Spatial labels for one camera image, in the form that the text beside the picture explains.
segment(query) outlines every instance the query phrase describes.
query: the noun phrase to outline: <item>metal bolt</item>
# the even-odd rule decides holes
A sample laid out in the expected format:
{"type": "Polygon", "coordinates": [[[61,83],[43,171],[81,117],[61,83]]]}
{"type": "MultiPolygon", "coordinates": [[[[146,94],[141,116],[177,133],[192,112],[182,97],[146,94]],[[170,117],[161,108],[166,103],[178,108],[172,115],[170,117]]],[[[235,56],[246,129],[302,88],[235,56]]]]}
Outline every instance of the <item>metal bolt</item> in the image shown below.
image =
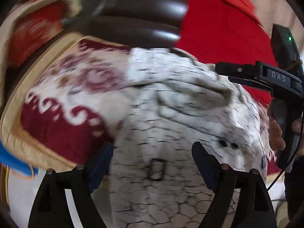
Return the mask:
{"type": "Polygon", "coordinates": [[[48,175],[51,175],[52,173],[53,173],[53,169],[52,168],[48,168],[47,169],[47,171],[46,171],[46,173],[48,174],[48,175]]]}
{"type": "Polygon", "coordinates": [[[84,167],[85,167],[84,164],[78,164],[78,165],[76,166],[76,169],[77,169],[77,170],[82,170],[84,167]]]}
{"type": "Polygon", "coordinates": [[[252,172],[254,175],[259,174],[259,172],[257,171],[257,169],[252,169],[251,172],[252,172]]]}
{"type": "Polygon", "coordinates": [[[221,164],[223,170],[229,170],[230,166],[228,164],[221,164]]]}

